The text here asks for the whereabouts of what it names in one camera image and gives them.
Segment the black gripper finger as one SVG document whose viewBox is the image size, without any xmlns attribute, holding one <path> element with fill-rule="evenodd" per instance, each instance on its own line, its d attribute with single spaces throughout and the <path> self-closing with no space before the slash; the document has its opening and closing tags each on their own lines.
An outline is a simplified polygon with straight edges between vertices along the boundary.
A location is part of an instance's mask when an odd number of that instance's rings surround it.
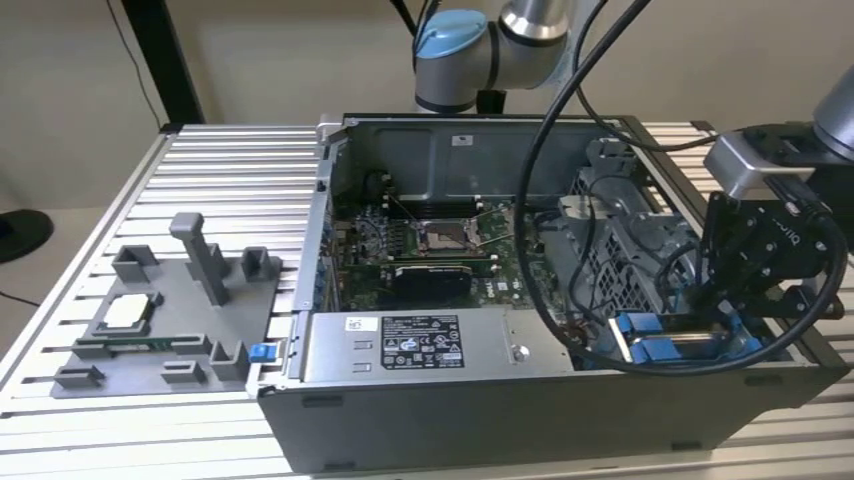
<svg viewBox="0 0 854 480">
<path fill-rule="evenodd" d="M 778 212 L 773 201 L 746 201 L 722 192 L 709 197 L 698 253 L 698 277 L 687 288 L 687 302 L 695 312 L 717 309 L 729 302 L 757 318 L 772 317 L 773 301 L 766 291 L 770 280 L 762 270 L 778 249 L 772 220 Z"/>
<path fill-rule="evenodd" d="M 749 297 L 746 312 L 756 317 L 797 319 L 806 313 L 816 298 L 817 291 L 809 285 L 792 285 L 785 289 L 773 287 Z"/>
</svg>

